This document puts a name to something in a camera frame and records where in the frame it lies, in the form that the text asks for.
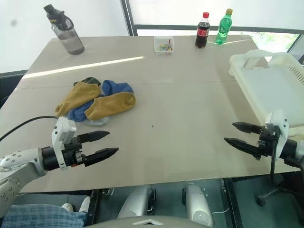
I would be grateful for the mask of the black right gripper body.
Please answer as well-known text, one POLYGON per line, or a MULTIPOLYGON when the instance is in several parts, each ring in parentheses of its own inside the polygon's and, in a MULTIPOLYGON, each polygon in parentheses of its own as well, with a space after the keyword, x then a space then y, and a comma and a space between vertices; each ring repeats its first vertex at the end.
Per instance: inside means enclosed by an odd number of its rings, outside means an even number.
POLYGON ((256 126, 256 134, 259 135, 256 158, 261 158, 262 155, 273 156, 273 150, 276 150, 276 144, 281 134, 279 126, 275 125, 271 129, 266 126, 256 126))

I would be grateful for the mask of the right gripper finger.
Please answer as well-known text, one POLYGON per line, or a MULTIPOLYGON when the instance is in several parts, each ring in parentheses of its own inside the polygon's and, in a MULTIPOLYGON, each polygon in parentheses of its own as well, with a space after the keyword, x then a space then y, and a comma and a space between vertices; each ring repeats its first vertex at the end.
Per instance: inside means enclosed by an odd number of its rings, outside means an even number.
POLYGON ((262 127, 255 125, 255 124, 250 124, 246 122, 234 122, 232 123, 234 127, 236 127, 238 130, 245 132, 245 133, 255 133, 255 134, 260 134, 262 127))
POLYGON ((248 144, 247 142, 237 139, 237 138, 227 138, 225 137, 224 140, 234 148, 251 154, 256 160, 259 160, 259 153, 258 153, 258 147, 248 144))

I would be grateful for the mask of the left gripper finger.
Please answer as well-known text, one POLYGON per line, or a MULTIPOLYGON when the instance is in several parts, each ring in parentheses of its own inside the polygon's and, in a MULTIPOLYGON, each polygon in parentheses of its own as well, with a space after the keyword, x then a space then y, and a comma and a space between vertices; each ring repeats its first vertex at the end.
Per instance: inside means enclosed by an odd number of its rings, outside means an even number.
POLYGON ((79 140, 80 143, 86 143, 86 142, 94 142, 97 140, 100 140, 110 133, 108 131, 93 131, 85 134, 81 134, 77 136, 77 139, 79 140))
POLYGON ((94 154, 86 156, 84 158, 84 165, 87 167, 87 166, 93 165, 95 163, 102 162, 102 161, 110 158, 111 156, 113 156, 118 150, 119 150, 119 148, 105 148, 105 149, 99 150, 99 151, 95 152, 94 154))

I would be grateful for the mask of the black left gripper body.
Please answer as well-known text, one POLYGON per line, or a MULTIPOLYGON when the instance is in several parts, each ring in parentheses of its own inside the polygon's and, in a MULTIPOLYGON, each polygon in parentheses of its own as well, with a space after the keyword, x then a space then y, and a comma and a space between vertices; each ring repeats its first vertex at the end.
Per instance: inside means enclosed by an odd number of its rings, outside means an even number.
POLYGON ((85 156, 82 154, 81 138, 77 136, 69 143, 64 143, 62 154, 67 167, 74 167, 83 164, 85 156))

